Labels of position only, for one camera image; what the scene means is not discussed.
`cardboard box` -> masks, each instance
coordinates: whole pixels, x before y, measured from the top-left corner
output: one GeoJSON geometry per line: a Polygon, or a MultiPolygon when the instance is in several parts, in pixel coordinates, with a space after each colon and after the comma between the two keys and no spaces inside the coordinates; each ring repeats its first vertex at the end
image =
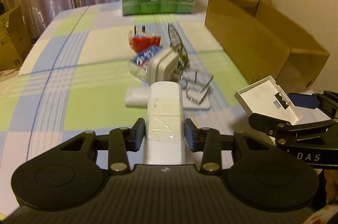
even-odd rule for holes
{"type": "Polygon", "coordinates": [[[0,16],[0,71],[21,67],[32,48],[21,7],[0,16]]]}
{"type": "Polygon", "coordinates": [[[205,26],[249,84],[271,75],[286,93],[305,91],[329,57],[303,28],[259,0],[209,0],[205,26]]]}
{"type": "Polygon", "coordinates": [[[122,14],[192,13],[194,0],[122,0],[122,14]]]}
{"type": "Polygon", "coordinates": [[[0,72],[0,97],[3,91],[15,80],[20,69],[10,69],[0,72]]]}

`white plug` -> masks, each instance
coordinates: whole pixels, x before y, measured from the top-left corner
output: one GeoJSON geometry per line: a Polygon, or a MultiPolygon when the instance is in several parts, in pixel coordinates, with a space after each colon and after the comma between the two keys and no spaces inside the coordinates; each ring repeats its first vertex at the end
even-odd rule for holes
{"type": "Polygon", "coordinates": [[[171,47],[163,49],[152,58],[147,70],[148,84],[161,81],[171,81],[172,75],[179,63],[179,54],[171,47]]]}

